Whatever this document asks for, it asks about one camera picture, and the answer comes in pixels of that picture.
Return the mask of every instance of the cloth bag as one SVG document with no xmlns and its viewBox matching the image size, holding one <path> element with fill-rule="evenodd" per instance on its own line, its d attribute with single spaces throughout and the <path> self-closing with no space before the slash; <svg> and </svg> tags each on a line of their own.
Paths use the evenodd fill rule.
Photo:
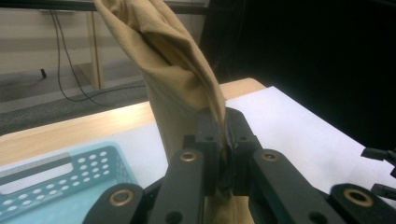
<svg viewBox="0 0 396 224">
<path fill-rule="evenodd" d="M 189 32 L 163 0 L 95 0 L 125 53 L 143 71 L 148 99 L 168 160 L 194 134 L 197 112 L 209 107 L 223 127 L 225 99 Z M 205 223 L 253 223 L 246 197 L 207 197 Z"/>
</svg>

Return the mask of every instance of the wire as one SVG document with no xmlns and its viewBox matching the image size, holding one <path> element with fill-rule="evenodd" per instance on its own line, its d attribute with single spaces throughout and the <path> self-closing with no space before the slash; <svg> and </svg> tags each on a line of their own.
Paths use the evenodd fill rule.
<svg viewBox="0 0 396 224">
<path fill-rule="evenodd" d="M 102 91 L 102 92 L 96 93 L 96 94 L 94 94 L 94 95 L 92 95 L 92 96 L 89 96 L 89 95 L 82 89 L 81 84 L 80 84 L 80 82 L 79 82 L 79 80 L 78 80 L 78 77 L 77 77 L 77 75 L 76 75 L 76 72 L 74 71 L 73 64 L 72 64 L 72 62 L 71 62 L 70 55 L 69 55 L 68 50 L 67 50 L 67 47 L 66 47 L 66 43 L 65 43 L 65 39 L 64 39 L 64 31 L 63 31 L 63 29 L 62 29 L 61 23 L 59 22 L 58 15 L 56 14 L 56 11 L 50 10 L 49 12 L 50 12 L 50 15 L 51 15 L 51 17 L 52 17 L 53 25 L 54 25 L 54 27 L 55 27 L 56 43 L 57 43 L 57 49 L 58 49 L 58 73 L 57 73 L 57 75 L 58 75 L 58 85 L 59 85 L 59 88 L 60 88 L 61 93 L 62 93 L 62 95 L 64 96 L 64 98 L 66 98 L 67 100 L 72 101 L 72 102 L 82 102 L 82 101 L 90 100 L 92 103 L 94 103 L 94 104 L 96 104 L 96 105 L 99 105 L 99 106 L 105 106 L 105 107 L 120 107 L 121 105 L 103 105 L 103 104 L 99 104 L 99 103 L 95 102 L 92 98 L 95 97 L 95 96 L 104 94 L 104 93 L 112 92 L 112 91 L 121 91 L 121 90 L 126 90 L 126 89 L 133 89 L 133 88 L 139 88 L 139 87 L 146 87 L 146 85 L 138 85 L 138 86 L 132 86 L 132 87 L 124 87 L 124 88 L 118 88 L 118 89 L 115 89 L 115 90 Z M 67 60 L 68 60 L 68 62 L 69 62 L 69 65 L 70 65 L 70 68 L 71 68 L 71 70 L 72 70 L 73 76 L 74 76 L 74 78 L 75 78 L 75 80 L 76 80 L 76 82 L 77 82 L 77 84 L 78 84 L 78 87 L 79 87 L 80 91 L 81 91 L 81 92 L 83 93 L 83 95 L 85 96 L 85 98 L 83 98 L 83 99 L 72 99 L 72 98 L 68 97 L 68 96 L 64 93 L 64 89 L 62 88 L 62 84 L 61 84 L 61 47 L 60 47 L 60 43 L 59 43 L 58 27 L 59 27 L 59 30 L 60 30 L 60 32 L 61 32 L 61 38 L 62 38 L 62 41 L 63 41 L 63 44 L 64 44 L 64 52 L 66 53 Z"/>
</svg>

